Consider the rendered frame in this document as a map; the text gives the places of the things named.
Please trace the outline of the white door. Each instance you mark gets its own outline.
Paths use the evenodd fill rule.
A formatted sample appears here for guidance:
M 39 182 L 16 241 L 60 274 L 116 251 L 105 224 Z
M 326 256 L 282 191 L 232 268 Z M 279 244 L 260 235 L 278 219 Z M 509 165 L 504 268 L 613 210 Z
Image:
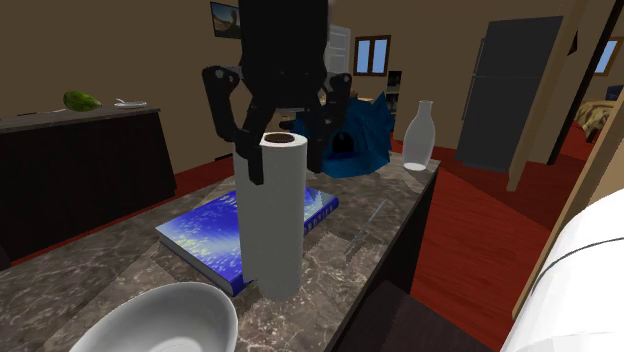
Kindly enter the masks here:
M 351 30 L 346 27 L 330 25 L 327 36 L 324 62 L 330 73 L 349 71 Z

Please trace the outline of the dark shelf unit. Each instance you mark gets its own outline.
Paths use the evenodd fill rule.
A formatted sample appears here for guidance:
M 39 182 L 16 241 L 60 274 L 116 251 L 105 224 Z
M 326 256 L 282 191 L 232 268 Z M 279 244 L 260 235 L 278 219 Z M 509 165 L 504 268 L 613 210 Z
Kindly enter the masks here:
M 388 72 L 388 81 L 385 96 L 388 109 L 392 114 L 395 114 L 397 111 L 401 77 L 401 71 Z

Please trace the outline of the wall picture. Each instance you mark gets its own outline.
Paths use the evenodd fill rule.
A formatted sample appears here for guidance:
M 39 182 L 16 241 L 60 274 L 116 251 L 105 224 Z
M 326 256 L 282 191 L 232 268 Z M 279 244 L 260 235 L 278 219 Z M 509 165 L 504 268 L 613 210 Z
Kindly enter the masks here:
M 240 39 L 239 8 L 231 5 L 210 2 L 213 31 L 217 38 Z

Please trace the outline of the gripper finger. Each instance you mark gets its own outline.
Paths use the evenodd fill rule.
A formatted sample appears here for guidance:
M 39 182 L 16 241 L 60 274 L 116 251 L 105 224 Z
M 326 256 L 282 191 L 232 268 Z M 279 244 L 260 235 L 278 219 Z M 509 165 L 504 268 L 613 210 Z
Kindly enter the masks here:
M 315 93 L 305 107 L 304 122 L 310 132 L 307 166 L 314 173 L 322 171 L 323 153 L 328 139 L 344 125 L 351 85 L 351 74 L 329 73 L 322 86 L 326 93 L 326 103 L 321 105 L 318 93 Z
M 236 153 L 248 163 L 249 180 L 264 184 L 261 139 L 276 110 L 273 101 L 253 96 L 243 127 L 233 115 L 230 96 L 244 78 L 241 66 L 209 66 L 202 70 L 202 80 L 217 135 L 235 145 Z

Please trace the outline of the white bowl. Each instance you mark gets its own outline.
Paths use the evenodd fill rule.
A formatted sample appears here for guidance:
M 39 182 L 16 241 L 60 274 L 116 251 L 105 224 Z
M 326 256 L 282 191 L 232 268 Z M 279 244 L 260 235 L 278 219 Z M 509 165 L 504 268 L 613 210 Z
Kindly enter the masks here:
M 69 352 L 235 352 L 237 335 L 236 310 L 224 292 L 182 282 L 121 304 Z

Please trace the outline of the white bottle vase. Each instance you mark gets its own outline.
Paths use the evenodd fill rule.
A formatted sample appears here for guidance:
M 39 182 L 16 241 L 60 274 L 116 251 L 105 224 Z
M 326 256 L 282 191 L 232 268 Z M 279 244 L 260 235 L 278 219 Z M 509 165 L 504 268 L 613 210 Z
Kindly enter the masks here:
M 435 144 L 435 126 L 432 120 L 433 102 L 421 100 L 418 112 L 409 124 L 402 149 L 402 162 L 407 170 L 423 171 L 427 168 Z

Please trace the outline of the green fruit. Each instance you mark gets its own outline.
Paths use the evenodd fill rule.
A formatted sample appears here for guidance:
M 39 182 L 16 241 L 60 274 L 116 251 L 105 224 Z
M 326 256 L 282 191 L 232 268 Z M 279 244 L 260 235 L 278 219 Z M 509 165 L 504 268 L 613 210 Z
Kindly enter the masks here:
M 102 103 L 80 91 L 67 91 L 63 95 L 65 107 L 75 112 L 88 112 L 102 107 Z

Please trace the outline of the blue crumpled pet cave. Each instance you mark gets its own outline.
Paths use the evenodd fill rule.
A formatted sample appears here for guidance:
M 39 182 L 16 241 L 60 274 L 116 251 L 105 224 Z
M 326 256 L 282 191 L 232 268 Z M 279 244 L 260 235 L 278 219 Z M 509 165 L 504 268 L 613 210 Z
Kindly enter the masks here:
M 381 92 L 373 101 L 350 98 L 340 128 L 325 134 L 320 172 L 333 178 L 370 174 L 390 162 L 395 117 Z

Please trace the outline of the bed with patterned cover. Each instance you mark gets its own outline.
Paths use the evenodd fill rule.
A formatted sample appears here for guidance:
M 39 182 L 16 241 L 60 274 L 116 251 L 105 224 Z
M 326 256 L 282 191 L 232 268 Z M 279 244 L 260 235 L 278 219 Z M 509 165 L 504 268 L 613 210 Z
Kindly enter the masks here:
M 581 126 L 586 142 L 592 143 L 609 118 L 624 85 L 609 86 L 603 100 L 583 101 L 574 120 Z

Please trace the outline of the dark grey fridge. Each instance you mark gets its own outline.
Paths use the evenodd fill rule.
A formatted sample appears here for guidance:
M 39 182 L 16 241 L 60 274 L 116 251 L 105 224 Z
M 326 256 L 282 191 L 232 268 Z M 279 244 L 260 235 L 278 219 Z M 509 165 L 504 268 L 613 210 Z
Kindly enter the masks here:
M 509 169 L 562 20 L 488 24 L 455 154 L 463 165 L 500 173 Z

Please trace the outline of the thin grey stick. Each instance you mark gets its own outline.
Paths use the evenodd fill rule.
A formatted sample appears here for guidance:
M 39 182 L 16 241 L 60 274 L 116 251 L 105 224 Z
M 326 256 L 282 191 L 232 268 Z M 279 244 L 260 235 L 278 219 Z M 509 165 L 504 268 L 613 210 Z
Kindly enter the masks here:
M 343 254 L 346 255 L 347 253 L 349 253 L 352 250 L 352 248 L 356 245 L 356 243 L 363 237 L 367 227 L 371 224 L 373 219 L 381 212 L 381 210 L 384 208 L 384 206 L 387 204 L 387 202 L 388 202 L 388 199 L 384 199 L 380 203 L 380 205 L 377 207 L 377 209 L 374 211 L 374 213 L 369 217 L 367 222 L 360 228 L 360 231 L 357 233 L 357 235 L 353 238 L 353 240 L 345 248 Z

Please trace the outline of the dark sideboard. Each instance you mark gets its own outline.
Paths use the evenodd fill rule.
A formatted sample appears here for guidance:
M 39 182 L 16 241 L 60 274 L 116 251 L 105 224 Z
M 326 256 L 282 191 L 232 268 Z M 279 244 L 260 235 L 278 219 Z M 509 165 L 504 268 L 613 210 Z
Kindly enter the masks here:
M 0 123 L 0 270 L 177 188 L 156 108 Z

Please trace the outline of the brown framed window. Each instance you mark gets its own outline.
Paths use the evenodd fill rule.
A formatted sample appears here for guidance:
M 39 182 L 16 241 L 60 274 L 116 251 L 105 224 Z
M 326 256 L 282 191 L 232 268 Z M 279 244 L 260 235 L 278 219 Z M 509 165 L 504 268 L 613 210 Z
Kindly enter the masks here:
M 605 76 L 609 73 L 611 67 L 615 62 L 615 58 L 620 50 L 620 47 L 624 44 L 624 37 L 611 37 L 600 56 L 594 74 L 597 76 Z
M 391 46 L 390 35 L 360 36 L 354 40 L 355 76 L 386 76 Z

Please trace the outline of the grey paper towel roll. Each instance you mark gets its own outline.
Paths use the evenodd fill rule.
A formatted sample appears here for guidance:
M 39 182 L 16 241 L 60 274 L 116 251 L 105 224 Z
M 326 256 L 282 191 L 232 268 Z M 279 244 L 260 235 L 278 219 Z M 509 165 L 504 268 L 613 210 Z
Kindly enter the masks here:
M 291 298 L 301 285 L 307 144 L 294 133 L 264 134 L 261 185 L 250 180 L 247 159 L 233 159 L 243 279 L 273 301 Z

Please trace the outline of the blue book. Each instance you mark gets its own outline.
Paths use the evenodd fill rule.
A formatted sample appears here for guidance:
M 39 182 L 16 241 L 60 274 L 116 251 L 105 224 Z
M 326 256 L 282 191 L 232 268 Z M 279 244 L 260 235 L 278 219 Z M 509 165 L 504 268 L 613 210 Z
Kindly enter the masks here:
M 339 206 L 335 195 L 305 187 L 304 236 Z M 237 296 L 243 279 L 236 191 L 157 227 L 161 242 L 223 289 Z

